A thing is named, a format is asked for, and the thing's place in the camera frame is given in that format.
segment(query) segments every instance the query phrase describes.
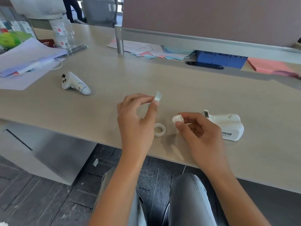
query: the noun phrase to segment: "gray tile floor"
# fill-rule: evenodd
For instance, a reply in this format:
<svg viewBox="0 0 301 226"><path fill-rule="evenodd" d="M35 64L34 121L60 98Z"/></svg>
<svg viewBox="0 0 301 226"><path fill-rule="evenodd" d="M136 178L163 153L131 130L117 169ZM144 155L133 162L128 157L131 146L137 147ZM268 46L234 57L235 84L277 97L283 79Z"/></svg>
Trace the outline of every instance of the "gray tile floor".
<svg viewBox="0 0 301 226"><path fill-rule="evenodd" d="M0 222L10 226L86 225L92 214L103 174L116 166L121 150L98 144L73 185L67 186L34 176L0 157ZM96 167L92 164L99 159ZM147 157L139 179L139 194L146 204L148 225L162 225L174 179L184 166ZM206 176L201 170L186 167L196 174L207 190L217 225L228 225ZM244 180L240 183L274 226L301 225L301 194Z"/></svg>

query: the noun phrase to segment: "tape roll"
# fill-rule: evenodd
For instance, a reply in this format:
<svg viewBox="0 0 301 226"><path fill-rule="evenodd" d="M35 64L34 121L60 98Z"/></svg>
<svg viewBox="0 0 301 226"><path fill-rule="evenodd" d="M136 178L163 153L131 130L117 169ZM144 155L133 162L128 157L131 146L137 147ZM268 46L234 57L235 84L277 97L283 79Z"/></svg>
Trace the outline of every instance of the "tape roll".
<svg viewBox="0 0 301 226"><path fill-rule="evenodd" d="M161 128L162 132L156 132L155 131L156 128ZM166 132L166 127L163 124L161 124L161 123L156 123L155 124L154 130L153 130L153 133L154 133L155 137L161 137L165 134L165 132Z"/></svg>

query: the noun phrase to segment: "office chair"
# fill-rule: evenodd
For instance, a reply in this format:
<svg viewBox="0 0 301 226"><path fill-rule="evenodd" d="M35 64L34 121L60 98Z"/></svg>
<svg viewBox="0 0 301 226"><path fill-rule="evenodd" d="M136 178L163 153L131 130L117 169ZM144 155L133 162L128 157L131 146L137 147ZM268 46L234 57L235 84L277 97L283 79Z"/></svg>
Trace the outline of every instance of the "office chair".
<svg viewBox="0 0 301 226"><path fill-rule="evenodd" d="M117 0L82 0L88 25L114 28L117 24Z"/></svg>

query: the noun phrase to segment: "pink partition panel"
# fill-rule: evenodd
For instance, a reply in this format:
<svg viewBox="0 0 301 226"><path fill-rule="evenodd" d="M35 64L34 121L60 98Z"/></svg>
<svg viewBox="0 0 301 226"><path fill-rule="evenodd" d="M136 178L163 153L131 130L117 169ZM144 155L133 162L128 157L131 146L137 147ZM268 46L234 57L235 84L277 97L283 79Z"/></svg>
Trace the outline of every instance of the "pink partition panel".
<svg viewBox="0 0 301 226"><path fill-rule="evenodd" d="M124 0L122 26L291 47L301 0Z"/></svg>

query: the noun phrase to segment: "wooden desk surface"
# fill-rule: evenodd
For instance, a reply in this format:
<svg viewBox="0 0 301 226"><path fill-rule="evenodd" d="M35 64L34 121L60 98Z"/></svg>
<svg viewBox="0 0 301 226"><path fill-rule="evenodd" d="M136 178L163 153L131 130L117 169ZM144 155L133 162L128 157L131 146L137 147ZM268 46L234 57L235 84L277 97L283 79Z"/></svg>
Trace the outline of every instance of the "wooden desk surface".
<svg viewBox="0 0 301 226"><path fill-rule="evenodd" d="M204 109L211 114L235 113L245 131L239 141L225 141L234 174L301 193L300 80L234 68L215 73L175 60L122 56L106 47L114 29L78 24L73 28L89 48L67 57L62 68L24 91L0 90L0 118L120 148L117 103L128 94L159 90L163 98L156 122L167 132L155 138L150 156L195 165L172 117ZM40 38L52 37L52 31L36 32ZM91 95L63 90L61 76L67 71L83 80ZM142 106L139 113L146 109Z"/></svg>

